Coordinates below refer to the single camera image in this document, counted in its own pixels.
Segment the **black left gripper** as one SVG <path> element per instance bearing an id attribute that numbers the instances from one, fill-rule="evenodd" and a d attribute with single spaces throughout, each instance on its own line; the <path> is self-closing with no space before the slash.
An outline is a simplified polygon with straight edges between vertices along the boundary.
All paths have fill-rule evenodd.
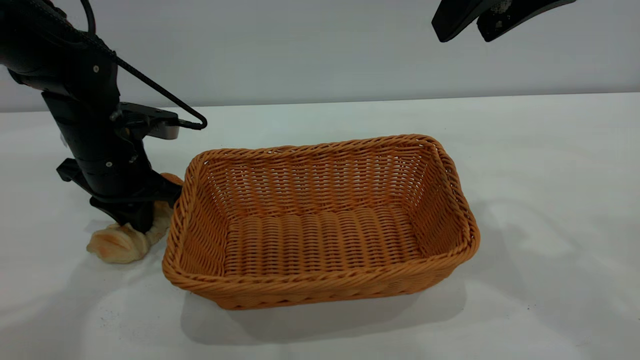
<path id="1" fill-rule="evenodd" d="M 153 170 L 144 137 L 176 136 L 178 116 L 146 105 L 120 102 L 97 109 L 68 96 L 42 97 L 73 159 L 58 168 L 64 182 L 74 182 L 92 197 L 90 205 L 120 226 L 144 234 L 153 225 L 154 203 L 173 205 L 181 185 Z"/>

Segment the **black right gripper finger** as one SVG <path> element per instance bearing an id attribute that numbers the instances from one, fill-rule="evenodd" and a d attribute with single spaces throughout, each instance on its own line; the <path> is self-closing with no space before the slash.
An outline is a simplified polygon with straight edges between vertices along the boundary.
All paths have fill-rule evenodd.
<path id="1" fill-rule="evenodd" d="M 498 39 L 535 16 L 574 3 L 573 0 L 501 0 L 477 18 L 485 42 Z"/>
<path id="2" fill-rule="evenodd" d="M 493 0 L 441 0 L 432 27 L 439 41 L 447 43 L 494 5 Z"/>

